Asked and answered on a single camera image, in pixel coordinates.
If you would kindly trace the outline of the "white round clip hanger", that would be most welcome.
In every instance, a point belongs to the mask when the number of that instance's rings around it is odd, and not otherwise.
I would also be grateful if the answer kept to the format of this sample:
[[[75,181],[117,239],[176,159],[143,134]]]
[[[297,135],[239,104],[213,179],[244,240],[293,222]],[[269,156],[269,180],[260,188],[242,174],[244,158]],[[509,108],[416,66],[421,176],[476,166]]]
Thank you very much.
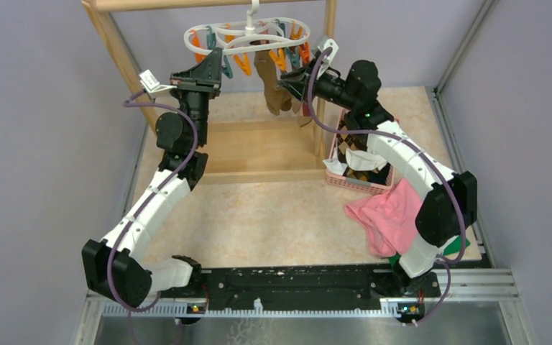
[[[310,61],[310,27],[289,17],[257,18],[260,2],[252,1],[246,19],[239,22],[201,24],[187,29],[185,46],[198,63],[214,50],[222,53],[227,78],[233,77],[230,62],[250,76],[252,52],[265,51],[280,72],[296,69]]]

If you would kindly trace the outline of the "purple striped sock maroon cuff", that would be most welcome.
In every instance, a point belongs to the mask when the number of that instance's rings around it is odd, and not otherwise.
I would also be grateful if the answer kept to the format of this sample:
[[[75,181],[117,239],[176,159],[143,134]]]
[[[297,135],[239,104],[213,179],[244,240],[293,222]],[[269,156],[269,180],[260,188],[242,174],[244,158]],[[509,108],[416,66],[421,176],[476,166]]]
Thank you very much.
[[[303,128],[313,122],[312,113],[313,107],[307,102],[303,102],[300,107],[300,116],[296,119],[297,125]]]

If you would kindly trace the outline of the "white sock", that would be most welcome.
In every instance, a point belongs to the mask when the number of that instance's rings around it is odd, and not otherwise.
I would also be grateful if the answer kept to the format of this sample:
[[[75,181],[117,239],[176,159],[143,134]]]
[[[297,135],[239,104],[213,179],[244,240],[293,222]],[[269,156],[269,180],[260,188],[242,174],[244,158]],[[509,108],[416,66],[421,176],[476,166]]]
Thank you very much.
[[[336,153],[331,158],[323,160],[326,170],[334,175],[342,176],[349,168],[353,171],[381,170],[387,164],[385,158],[371,152],[346,149],[344,154],[345,162],[340,162]]]

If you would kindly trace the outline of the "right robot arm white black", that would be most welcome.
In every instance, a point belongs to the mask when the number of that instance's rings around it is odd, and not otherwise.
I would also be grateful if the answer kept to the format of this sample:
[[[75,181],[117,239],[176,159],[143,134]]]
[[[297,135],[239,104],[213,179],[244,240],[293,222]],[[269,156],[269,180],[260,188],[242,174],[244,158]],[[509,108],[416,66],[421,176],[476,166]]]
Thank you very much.
[[[377,99],[382,82],[373,62],[356,61],[342,78],[325,60],[315,58],[282,74],[279,84],[300,100],[319,97],[346,109],[346,127],[336,133],[360,139],[366,153],[385,159],[402,173],[419,197],[419,209],[411,221],[414,237],[399,250],[397,263],[402,270],[392,277],[398,294],[413,295],[421,288],[421,275],[455,236],[465,238],[466,229],[477,220],[477,179],[469,171],[456,172],[439,163],[404,133]]]

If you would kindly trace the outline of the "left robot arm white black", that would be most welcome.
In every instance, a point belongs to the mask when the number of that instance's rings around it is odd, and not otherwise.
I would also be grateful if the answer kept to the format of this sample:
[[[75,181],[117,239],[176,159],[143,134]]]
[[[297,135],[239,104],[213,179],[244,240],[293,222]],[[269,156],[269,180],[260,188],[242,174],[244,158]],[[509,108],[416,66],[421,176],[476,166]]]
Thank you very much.
[[[201,290],[201,265],[182,255],[142,266],[141,261],[156,231],[174,207],[198,184],[208,154],[209,102],[220,94],[223,50],[215,48],[194,67],[172,73],[161,84],[150,70],[139,74],[141,90],[125,107],[164,109],[155,123],[156,145],[162,160],[140,199],[101,240],[82,248],[88,288],[110,298],[128,311],[146,310],[150,295],[175,289],[185,297]]]

